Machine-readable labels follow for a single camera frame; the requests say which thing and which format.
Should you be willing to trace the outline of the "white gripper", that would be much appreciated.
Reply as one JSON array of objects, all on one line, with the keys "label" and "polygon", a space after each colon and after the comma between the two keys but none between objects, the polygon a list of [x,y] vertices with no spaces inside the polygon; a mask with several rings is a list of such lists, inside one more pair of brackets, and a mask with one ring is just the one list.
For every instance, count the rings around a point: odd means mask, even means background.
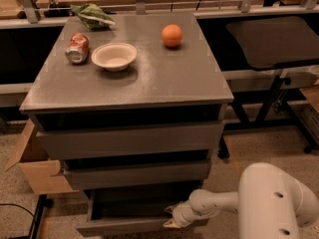
[{"label": "white gripper", "polygon": [[194,221],[208,218],[204,209],[190,200],[171,205],[165,208],[164,212],[171,214],[171,219],[162,225],[168,229],[180,229],[192,224]]}]

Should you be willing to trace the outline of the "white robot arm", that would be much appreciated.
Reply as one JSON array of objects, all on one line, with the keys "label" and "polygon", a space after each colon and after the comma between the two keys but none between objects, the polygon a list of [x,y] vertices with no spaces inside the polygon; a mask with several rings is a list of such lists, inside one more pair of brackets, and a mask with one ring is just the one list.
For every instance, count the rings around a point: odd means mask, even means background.
[{"label": "white robot arm", "polygon": [[188,200],[165,209],[171,218],[165,228],[183,228],[222,211],[238,215],[239,239],[300,239],[299,229],[319,217],[313,191],[282,169],[253,163],[242,172],[238,190],[193,191]]}]

